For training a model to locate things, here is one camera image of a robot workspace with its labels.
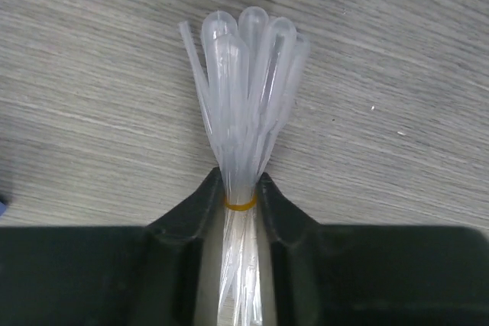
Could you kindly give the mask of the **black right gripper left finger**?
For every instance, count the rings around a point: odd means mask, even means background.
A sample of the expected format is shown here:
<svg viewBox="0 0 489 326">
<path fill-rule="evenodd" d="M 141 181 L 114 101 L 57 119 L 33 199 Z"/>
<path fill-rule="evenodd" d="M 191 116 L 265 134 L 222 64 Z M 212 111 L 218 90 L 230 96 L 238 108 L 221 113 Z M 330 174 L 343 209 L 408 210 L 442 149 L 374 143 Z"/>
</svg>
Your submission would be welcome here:
<svg viewBox="0 0 489 326">
<path fill-rule="evenodd" d="M 1 229 L 3 325 L 215 325 L 224 188 L 212 169 L 146 226 Z"/>
</svg>

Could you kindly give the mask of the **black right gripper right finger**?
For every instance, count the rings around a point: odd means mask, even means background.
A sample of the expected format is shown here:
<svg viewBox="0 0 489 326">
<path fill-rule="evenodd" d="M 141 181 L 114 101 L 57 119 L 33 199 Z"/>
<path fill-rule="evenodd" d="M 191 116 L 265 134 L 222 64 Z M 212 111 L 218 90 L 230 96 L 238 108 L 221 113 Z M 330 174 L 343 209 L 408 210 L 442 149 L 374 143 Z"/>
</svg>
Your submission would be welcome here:
<svg viewBox="0 0 489 326">
<path fill-rule="evenodd" d="M 460 226 L 321 224 L 257 184 L 265 325 L 486 325 L 488 239 Z"/>
</svg>

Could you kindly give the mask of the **bundle of plastic pipettes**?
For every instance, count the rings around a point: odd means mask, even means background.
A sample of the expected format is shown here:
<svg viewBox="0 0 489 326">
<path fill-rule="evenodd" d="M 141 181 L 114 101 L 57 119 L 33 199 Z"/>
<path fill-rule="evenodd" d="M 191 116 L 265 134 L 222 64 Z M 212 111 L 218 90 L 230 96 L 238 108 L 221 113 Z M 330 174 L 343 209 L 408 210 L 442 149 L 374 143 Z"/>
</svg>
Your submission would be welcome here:
<svg viewBox="0 0 489 326">
<path fill-rule="evenodd" d="M 257 183 L 287 124 L 310 44 L 285 17 L 251 6 L 238 18 L 214 11 L 200 44 L 179 31 L 225 190 L 219 301 L 232 298 L 236 325 L 264 323 L 257 244 Z"/>
</svg>

